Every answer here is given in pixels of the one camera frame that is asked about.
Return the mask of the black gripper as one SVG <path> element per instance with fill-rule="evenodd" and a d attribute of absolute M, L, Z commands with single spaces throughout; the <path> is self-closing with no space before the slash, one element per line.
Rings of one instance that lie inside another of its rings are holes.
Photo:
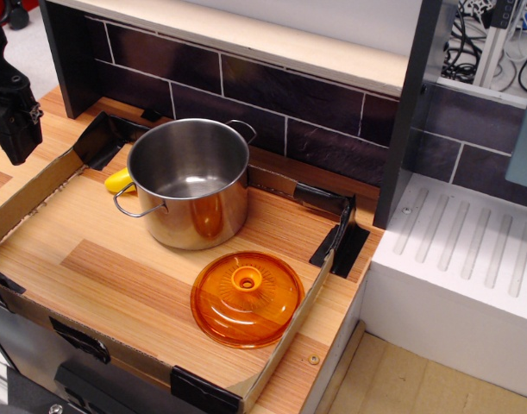
<path fill-rule="evenodd" d="M 10 64 L 0 64 L 0 146 L 14 166 L 23 164 L 42 143 L 43 111 L 29 79 Z"/>

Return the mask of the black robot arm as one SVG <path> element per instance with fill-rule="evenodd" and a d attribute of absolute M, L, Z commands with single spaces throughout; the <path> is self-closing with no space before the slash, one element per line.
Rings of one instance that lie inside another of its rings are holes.
<path fill-rule="evenodd" d="M 8 42 L 2 25 L 0 18 L 0 146 L 18 166 L 42 143 L 43 112 L 28 77 L 4 58 Z"/>

